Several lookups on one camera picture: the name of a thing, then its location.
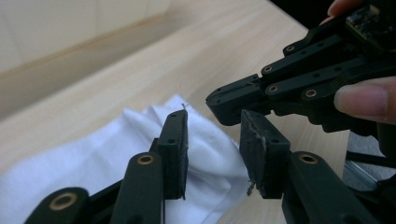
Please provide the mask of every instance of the folded cloth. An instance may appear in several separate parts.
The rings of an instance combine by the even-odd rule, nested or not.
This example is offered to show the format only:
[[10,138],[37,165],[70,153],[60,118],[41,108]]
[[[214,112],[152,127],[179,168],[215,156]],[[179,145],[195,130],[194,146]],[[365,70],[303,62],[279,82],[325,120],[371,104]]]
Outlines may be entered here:
[[[91,195],[121,180],[129,159],[148,151],[168,114],[187,105],[179,96],[138,113],[125,109],[99,131],[17,164],[0,176],[0,223],[23,223],[55,190]],[[166,223],[215,223],[245,195],[248,172],[236,143],[191,106],[186,200],[166,201]]]

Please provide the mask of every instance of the white panel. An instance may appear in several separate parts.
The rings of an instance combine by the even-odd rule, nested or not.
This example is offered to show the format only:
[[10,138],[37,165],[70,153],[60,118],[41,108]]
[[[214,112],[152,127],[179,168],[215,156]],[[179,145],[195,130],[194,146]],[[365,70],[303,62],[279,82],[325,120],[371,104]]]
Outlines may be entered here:
[[3,0],[0,8],[25,63],[95,35],[94,0]]
[[171,5],[171,0],[148,0],[148,11],[146,17],[164,13]]
[[12,35],[7,28],[6,20],[0,8],[0,73],[22,64]]
[[98,35],[141,21],[149,0],[97,0]]

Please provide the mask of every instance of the light wood surface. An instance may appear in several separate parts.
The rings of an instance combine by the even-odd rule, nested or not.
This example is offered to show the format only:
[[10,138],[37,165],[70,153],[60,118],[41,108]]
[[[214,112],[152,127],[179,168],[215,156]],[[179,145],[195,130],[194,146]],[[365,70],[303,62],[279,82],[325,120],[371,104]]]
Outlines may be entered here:
[[[260,73],[305,33],[263,0],[174,0],[163,17],[48,62],[0,74],[0,173],[99,129],[124,107],[142,110],[175,93],[216,122],[206,96]],[[325,133],[300,116],[269,119],[293,151],[314,152],[341,175],[348,132]],[[221,128],[238,140],[238,125]],[[285,220],[280,201],[262,200],[255,192],[219,223]]]

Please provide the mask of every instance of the wall tile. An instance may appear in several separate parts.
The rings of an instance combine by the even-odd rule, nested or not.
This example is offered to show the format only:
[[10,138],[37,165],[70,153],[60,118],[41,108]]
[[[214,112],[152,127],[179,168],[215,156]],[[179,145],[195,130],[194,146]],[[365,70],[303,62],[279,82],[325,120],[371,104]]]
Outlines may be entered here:
[[0,8],[0,73],[22,64],[14,39]]
[[164,13],[171,5],[171,0],[148,0],[146,17]]
[[143,20],[148,3],[149,0],[97,0],[97,34]]
[[2,0],[0,8],[25,63],[95,35],[95,0]]

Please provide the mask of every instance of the robotic claw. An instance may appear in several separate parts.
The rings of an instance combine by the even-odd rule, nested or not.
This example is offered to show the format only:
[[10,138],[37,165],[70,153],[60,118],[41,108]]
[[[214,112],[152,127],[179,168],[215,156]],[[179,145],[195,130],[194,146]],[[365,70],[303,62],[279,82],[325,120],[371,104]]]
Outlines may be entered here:
[[[273,2],[311,28],[293,9],[296,3]],[[344,17],[311,28],[304,39],[283,49],[283,59],[264,66],[261,77],[245,77],[207,96],[206,104],[221,124],[241,122],[248,193],[254,186],[264,199],[280,199],[283,193],[288,223],[394,223],[396,176],[371,192],[348,189],[317,155],[290,153],[289,141],[264,116],[271,111],[298,114],[327,133],[372,135],[385,158],[348,152],[346,159],[396,168],[396,126],[352,118],[333,105],[335,93],[345,85],[395,76],[395,12],[394,1],[367,1]]]

